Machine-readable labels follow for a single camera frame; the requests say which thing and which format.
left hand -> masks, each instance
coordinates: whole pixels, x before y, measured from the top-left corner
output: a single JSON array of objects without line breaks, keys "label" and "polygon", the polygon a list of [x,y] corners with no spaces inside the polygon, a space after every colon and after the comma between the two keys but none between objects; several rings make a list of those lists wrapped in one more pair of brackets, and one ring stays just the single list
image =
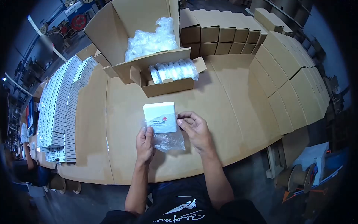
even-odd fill
[{"label": "left hand", "polygon": [[153,148],[152,139],[153,139],[153,128],[148,127],[145,132],[143,128],[139,130],[139,133],[136,137],[137,140],[137,164],[138,165],[148,165],[156,152],[156,148]]}]

person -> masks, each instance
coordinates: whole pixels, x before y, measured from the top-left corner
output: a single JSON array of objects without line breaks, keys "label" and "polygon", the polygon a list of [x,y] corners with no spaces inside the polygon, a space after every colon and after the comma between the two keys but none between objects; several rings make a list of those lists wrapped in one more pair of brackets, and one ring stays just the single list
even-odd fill
[{"label": "person", "polygon": [[137,160],[125,209],[107,212],[101,223],[266,223],[251,201],[234,199],[206,121],[190,111],[180,113],[177,123],[201,157],[206,187],[198,181],[200,175],[156,184],[151,191],[153,204],[145,211],[149,163],[156,149],[152,145],[153,128],[148,127],[146,132],[141,129],[136,137]]},{"label": "person", "polygon": [[37,187],[46,186],[53,176],[51,169],[37,165],[31,158],[29,145],[28,142],[23,143],[26,160],[14,159],[12,172],[21,182],[28,182]]}]

concrete floor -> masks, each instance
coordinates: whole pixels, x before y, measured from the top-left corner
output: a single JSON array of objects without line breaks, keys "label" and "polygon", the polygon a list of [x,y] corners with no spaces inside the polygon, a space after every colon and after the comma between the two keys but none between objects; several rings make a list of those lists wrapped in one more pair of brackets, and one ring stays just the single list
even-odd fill
[{"label": "concrete floor", "polygon": [[[232,5],[225,0],[196,0],[187,5],[190,10],[206,9],[245,12],[244,7]],[[82,38],[70,55],[88,45]],[[318,121],[309,126],[310,145],[326,141],[325,122]],[[252,200],[267,223],[304,223],[305,200],[308,195],[298,195],[282,204],[284,190],[275,189],[273,180],[266,178],[267,153],[258,152],[244,160],[231,164],[224,171],[231,183],[236,198]],[[123,210],[129,186],[109,186],[82,183],[79,195],[73,192],[60,194],[49,191],[45,197],[35,197],[40,220],[44,223],[99,223],[110,210]]]}]

clear plastic wrap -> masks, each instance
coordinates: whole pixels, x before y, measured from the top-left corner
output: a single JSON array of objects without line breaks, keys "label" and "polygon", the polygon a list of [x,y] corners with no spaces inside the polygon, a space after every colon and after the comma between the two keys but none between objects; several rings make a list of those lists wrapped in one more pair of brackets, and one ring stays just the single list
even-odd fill
[{"label": "clear plastic wrap", "polygon": [[[161,79],[159,83],[162,83],[164,79],[172,78],[174,81],[181,78],[192,78],[195,81],[198,81],[199,74],[197,73],[197,68],[194,63],[188,59],[180,59],[176,62],[167,63],[157,63],[155,65],[158,70],[159,78]],[[152,71],[153,66],[149,66],[150,73],[152,74],[153,81],[157,79],[156,73]]]},{"label": "clear plastic wrap", "polygon": [[[160,120],[162,117],[171,117],[171,116],[166,116],[164,114],[153,120],[143,122],[143,128],[145,128],[145,131],[148,126],[151,126],[151,124],[155,123],[157,120]],[[154,148],[165,153],[168,150],[185,150],[184,137],[177,124],[176,124],[176,132],[154,133],[153,145]]]},{"label": "clear plastic wrap", "polygon": [[162,17],[155,24],[159,25],[155,33],[137,30],[134,38],[128,38],[125,62],[159,51],[169,51],[178,48],[175,41],[173,19],[171,17]]}]

red wheel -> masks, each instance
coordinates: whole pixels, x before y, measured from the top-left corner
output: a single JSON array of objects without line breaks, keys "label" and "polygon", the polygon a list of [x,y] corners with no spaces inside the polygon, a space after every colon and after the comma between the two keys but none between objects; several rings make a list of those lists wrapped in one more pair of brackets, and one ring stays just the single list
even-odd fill
[{"label": "red wheel", "polygon": [[71,27],[74,30],[81,30],[86,26],[87,18],[84,14],[78,14],[71,20]]}]

